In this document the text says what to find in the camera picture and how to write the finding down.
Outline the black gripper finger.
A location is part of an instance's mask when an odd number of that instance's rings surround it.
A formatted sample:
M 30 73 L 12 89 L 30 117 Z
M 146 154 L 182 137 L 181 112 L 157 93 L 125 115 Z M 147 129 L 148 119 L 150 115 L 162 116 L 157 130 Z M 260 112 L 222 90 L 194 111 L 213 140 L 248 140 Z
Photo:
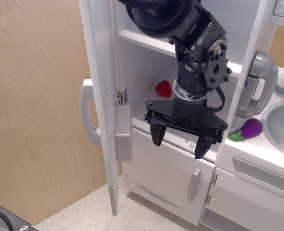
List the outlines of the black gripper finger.
M 165 132 L 166 132 L 166 124 L 162 122 L 157 116 L 153 116 L 150 120 L 150 133 L 152 137 L 152 141 L 156 146 L 160 146 Z
M 211 135 L 205 135 L 203 137 L 198 138 L 198 142 L 195 148 L 195 159 L 201 159 L 210 149 L 213 144 L 214 137 Z

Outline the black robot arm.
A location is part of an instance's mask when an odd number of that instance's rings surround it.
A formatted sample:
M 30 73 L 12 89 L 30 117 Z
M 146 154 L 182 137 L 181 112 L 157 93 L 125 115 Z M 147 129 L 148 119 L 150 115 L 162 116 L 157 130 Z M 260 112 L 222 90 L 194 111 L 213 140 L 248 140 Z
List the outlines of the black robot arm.
M 198 136 L 195 158 L 201 159 L 222 141 L 228 124 L 216 116 L 222 107 L 210 108 L 207 98 L 229 81 L 226 32 L 198 0 L 126 0 L 127 13 L 140 31 L 152 38 L 167 38 L 175 45 L 178 74 L 175 98 L 149 100 L 145 119 L 152 141 L 160 146 L 167 128 Z

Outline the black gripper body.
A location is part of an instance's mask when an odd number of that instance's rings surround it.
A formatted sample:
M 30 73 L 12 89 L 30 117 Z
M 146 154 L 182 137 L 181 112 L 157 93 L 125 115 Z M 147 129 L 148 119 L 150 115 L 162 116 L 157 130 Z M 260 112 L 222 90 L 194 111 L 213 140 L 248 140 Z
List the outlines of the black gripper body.
M 198 137 L 211 135 L 213 144 L 221 143 L 228 124 L 208 110 L 204 103 L 188 104 L 177 98 L 171 100 L 148 100 L 145 120 L 150 124 L 157 116 L 167 127 Z

